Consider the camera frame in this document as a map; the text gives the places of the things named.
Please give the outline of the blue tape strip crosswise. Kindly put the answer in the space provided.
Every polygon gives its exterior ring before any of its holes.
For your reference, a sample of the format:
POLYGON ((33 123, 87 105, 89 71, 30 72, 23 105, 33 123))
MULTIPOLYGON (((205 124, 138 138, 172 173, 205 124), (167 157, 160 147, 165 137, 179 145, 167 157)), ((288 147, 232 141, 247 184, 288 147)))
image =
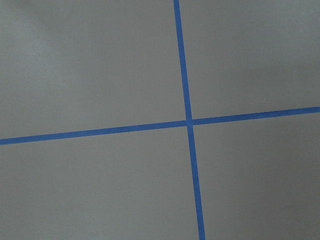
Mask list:
MULTIPOLYGON (((267 111, 267 112, 256 112, 256 113, 247 113, 247 114, 198 118, 198 119, 193 119, 190 123, 194 126, 199 126, 199 125, 208 125, 208 124, 277 118, 277 117, 294 116, 294 115, 314 114, 319 112, 320 112, 320 108, 318 106, 315 106, 315 107, 295 108, 295 109, 276 110, 276 111, 267 111)), ((186 120, 179 120, 179 121, 149 123, 149 124, 130 125, 130 126, 118 126, 118 127, 100 128, 100 129, 91 129, 91 130, 2 138, 0 140, 0 144, 4 146, 4 145, 13 145, 13 144, 22 144, 22 143, 31 143, 31 142, 42 142, 42 141, 51 141, 51 140, 119 134, 119 133, 140 132, 140 131, 148 131, 148 130, 179 128, 179 127, 186 127, 188 125, 189 124, 186 120)))

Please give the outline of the blue tape strip lengthwise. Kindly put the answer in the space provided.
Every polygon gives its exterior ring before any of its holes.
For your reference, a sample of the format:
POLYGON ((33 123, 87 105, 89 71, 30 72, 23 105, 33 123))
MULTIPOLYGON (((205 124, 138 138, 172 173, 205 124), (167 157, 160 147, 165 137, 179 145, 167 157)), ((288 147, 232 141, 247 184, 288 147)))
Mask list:
POLYGON ((197 154, 196 154, 196 144, 195 144, 195 136, 194 136, 194 125, 193 125, 193 118, 192 118, 191 98, 190 98, 188 71, 187 71, 186 55, 185 55, 185 47, 184 47, 180 2, 178 0, 175 0, 173 2, 173 7, 174 7, 178 53, 179 53, 179 64, 180 64, 180 72, 181 72, 181 80, 182 80, 183 100, 184 100, 184 108, 185 108, 185 121, 186 121, 187 135, 188 135, 188 145, 189 145, 189 155, 190 155, 198 236, 200 240, 204 240, 206 238, 206 233, 205 233, 205 224, 204 224, 204 217, 203 217, 201 188, 200 188, 200 181, 199 181, 199 171, 198 171, 198 162, 197 162, 197 154))

